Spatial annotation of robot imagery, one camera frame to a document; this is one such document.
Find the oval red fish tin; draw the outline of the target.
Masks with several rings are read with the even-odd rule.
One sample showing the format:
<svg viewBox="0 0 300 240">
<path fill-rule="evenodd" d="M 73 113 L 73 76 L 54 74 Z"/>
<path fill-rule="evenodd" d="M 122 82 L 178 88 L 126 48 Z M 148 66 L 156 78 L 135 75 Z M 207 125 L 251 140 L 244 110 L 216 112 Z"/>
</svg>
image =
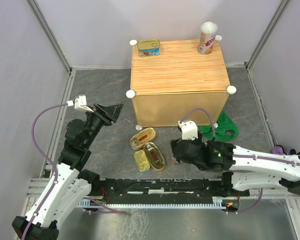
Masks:
<svg viewBox="0 0 300 240">
<path fill-rule="evenodd" d="M 156 138 L 156 131 L 152 127 L 145 128 L 135 134 L 129 141 L 133 150 L 141 150 L 143 146 L 149 142 L 153 142 Z"/>
</svg>

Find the wooden cube cabinet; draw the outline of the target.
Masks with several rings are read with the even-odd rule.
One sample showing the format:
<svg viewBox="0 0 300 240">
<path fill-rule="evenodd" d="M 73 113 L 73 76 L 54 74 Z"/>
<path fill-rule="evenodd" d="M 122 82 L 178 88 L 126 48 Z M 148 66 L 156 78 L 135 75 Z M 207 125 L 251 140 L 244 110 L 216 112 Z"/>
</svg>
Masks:
<svg viewBox="0 0 300 240">
<path fill-rule="evenodd" d="M 220 43 L 208 55 L 200 54 L 198 46 L 197 39 L 162 41 L 160 54 L 146 57 L 132 47 L 126 96 L 138 125 L 172 127 L 190 119 L 204 126 L 217 121 L 237 89 L 230 84 Z"/>
</svg>

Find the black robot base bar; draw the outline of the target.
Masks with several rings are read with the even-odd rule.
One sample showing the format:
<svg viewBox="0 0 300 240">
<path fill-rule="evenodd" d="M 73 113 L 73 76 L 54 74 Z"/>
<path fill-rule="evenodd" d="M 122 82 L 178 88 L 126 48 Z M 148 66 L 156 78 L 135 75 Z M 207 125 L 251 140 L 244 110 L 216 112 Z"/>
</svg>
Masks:
<svg viewBox="0 0 300 240">
<path fill-rule="evenodd" d="M 211 204 L 213 197 L 248 197 L 217 179 L 113 179 L 100 180 L 89 196 L 109 197 L 109 204 Z"/>
</svg>

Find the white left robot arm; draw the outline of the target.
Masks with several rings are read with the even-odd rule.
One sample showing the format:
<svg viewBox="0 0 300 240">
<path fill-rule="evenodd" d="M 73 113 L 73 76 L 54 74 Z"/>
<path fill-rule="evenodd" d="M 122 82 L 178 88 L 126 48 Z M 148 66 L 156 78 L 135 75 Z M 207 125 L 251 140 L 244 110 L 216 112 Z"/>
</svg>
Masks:
<svg viewBox="0 0 300 240">
<path fill-rule="evenodd" d="M 57 164 L 52 164 L 51 179 L 26 215 L 16 216 L 12 222 L 21 240 L 56 240 L 78 203 L 100 191 L 100 176 L 84 166 L 101 128 L 114 124 L 122 108 L 123 104 L 83 106 L 86 120 L 73 119 L 67 124 L 64 147 Z"/>
</svg>

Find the blue rectangular luncheon meat tin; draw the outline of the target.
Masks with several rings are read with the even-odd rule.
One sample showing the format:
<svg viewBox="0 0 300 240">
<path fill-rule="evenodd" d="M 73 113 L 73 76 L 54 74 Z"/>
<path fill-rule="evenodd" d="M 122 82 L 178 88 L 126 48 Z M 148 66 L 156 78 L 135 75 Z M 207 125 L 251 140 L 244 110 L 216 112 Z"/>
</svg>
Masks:
<svg viewBox="0 0 300 240">
<path fill-rule="evenodd" d="M 153 40 L 140 40 L 137 42 L 138 55 L 140 57 L 158 56 L 160 54 L 160 41 Z"/>
</svg>

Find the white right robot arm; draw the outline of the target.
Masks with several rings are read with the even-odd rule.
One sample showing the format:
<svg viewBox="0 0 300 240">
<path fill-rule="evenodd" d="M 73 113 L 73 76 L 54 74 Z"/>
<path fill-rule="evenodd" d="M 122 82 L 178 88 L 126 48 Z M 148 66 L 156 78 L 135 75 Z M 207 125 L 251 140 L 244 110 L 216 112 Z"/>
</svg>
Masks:
<svg viewBox="0 0 300 240">
<path fill-rule="evenodd" d="M 177 162 L 195 165 L 201 171 L 221 172 L 219 189 L 226 196 L 236 191 L 276 187 L 300 195 L 300 152 L 273 154 L 198 138 L 174 139 L 170 146 Z"/>
</svg>

